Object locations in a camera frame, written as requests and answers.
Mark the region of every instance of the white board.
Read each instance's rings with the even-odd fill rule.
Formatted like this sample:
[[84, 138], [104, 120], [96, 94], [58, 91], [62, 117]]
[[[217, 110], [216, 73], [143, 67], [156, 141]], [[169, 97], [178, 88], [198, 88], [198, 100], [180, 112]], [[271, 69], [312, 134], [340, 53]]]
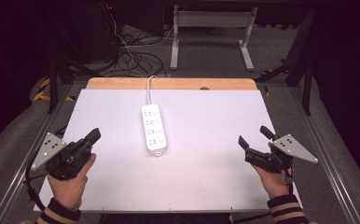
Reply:
[[[88, 173], [84, 212], [241, 212], [266, 210], [268, 194], [244, 161], [239, 135], [268, 152], [261, 125], [274, 132], [259, 91], [150, 91], [168, 149], [147, 152], [141, 107], [145, 91], [83, 90], [63, 140], [99, 128], [97, 160]], [[52, 197], [47, 180], [43, 204]]]

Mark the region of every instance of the sleeve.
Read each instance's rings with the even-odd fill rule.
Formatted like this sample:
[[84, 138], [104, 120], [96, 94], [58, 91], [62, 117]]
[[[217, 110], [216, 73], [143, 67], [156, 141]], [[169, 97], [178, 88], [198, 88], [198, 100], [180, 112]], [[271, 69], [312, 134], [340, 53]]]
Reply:
[[268, 201], [275, 224], [310, 223], [295, 195], [284, 195]]
[[48, 207], [40, 215], [35, 222], [36, 224], [43, 223], [63, 223], [63, 224], [76, 224], [81, 217], [81, 211], [70, 211], [69, 209], [61, 206], [55, 199], [51, 199]]

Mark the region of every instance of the white power strip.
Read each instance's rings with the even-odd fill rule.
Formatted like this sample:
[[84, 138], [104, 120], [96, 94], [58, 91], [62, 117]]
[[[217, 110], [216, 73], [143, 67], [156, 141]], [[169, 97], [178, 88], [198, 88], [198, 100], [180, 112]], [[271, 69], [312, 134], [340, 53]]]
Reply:
[[167, 143], [158, 105], [142, 106], [142, 115], [148, 152], [160, 156], [166, 151]]

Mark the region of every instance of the person's left hand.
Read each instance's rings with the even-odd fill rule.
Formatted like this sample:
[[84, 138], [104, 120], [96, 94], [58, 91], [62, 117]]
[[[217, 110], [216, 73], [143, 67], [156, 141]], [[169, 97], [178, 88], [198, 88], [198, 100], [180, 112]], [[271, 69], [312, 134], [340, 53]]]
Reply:
[[48, 175], [47, 179], [54, 194], [54, 199], [63, 207], [75, 212], [81, 206], [81, 196], [88, 180], [87, 172], [95, 163], [95, 160], [96, 154], [92, 153], [87, 163], [73, 179], [61, 181]]

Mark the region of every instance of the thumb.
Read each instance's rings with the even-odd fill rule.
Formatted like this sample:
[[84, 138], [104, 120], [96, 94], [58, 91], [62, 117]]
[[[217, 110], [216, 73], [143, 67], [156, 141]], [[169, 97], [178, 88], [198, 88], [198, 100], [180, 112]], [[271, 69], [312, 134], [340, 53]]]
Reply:
[[88, 170], [95, 163], [95, 161], [96, 161], [96, 154], [92, 153], [92, 155], [90, 155], [90, 157], [88, 158], [88, 160], [85, 163], [85, 165], [83, 166], [83, 168], [80, 170], [79, 174], [80, 175], [87, 175]]

